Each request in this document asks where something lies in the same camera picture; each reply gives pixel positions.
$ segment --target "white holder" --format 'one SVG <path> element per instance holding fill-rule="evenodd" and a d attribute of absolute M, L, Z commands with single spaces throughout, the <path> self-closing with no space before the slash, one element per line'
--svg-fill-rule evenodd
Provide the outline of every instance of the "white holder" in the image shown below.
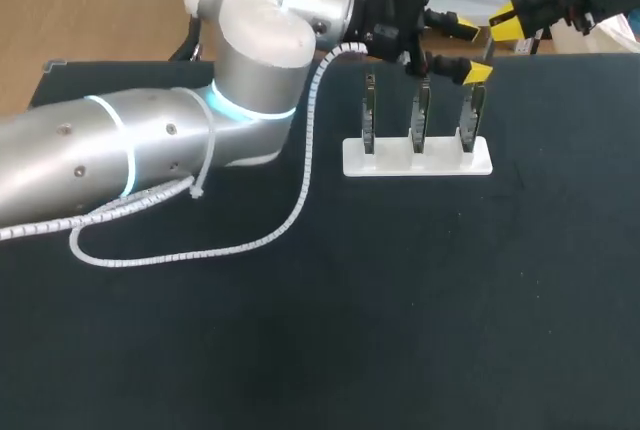
<path fill-rule="evenodd" d="M 411 137 L 375 139 L 375 153 L 364 153 L 362 138 L 342 142 L 347 177 L 409 177 L 490 175 L 493 171 L 487 141 L 477 137 L 473 153 L 465 153 L 460 130 L 453 137 L 427 137 L 424 152 L 414 153 Z"/>

